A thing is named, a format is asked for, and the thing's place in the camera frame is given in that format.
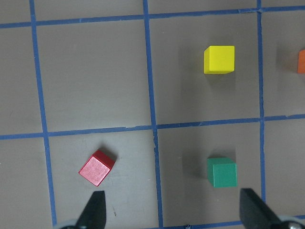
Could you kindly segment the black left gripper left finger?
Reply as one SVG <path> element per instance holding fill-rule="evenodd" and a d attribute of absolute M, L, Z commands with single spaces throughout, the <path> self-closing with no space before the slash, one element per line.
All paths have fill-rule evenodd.
<path fill-rule="evenodd" d="M 104 229 L 106 225 L 106 201 L 104 191 L 94 191 L 78 218 L 77 229 Z"/>

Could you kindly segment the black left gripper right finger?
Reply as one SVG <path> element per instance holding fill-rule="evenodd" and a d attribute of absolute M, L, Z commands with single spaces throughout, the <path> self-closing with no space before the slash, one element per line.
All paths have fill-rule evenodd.
<path fill-rule="evenodd" d="M 282 224 L 251 188 L 240 190 L 239 216 L 246 229 L 280 229 Z"/>

